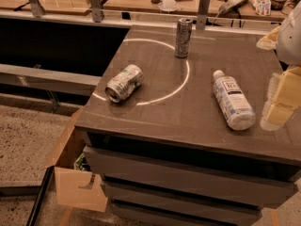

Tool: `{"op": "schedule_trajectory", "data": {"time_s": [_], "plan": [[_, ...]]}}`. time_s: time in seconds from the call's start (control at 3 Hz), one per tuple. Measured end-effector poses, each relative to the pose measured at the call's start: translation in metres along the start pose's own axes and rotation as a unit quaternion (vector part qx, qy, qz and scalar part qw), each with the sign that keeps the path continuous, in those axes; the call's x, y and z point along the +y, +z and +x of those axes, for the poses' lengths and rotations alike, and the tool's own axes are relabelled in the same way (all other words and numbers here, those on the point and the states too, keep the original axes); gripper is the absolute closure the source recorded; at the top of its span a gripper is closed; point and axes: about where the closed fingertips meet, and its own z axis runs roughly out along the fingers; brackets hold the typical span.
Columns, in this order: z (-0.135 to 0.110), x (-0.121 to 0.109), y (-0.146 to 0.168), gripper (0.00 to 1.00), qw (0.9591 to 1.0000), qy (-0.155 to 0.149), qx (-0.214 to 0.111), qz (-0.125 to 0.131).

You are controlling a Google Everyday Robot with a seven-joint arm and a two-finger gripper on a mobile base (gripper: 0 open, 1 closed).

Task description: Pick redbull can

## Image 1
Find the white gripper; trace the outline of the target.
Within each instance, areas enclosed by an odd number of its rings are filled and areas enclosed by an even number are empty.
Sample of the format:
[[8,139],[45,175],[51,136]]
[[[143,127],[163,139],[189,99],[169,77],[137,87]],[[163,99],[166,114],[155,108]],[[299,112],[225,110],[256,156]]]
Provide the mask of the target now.
[[[301,1],[279,26],[257,42],[262,50],[275,50],[280,61],[288,65],[301,65]],[[266,119],[282,126],[301,105],[301,67],[289,67],[283,72],[272,97]]]

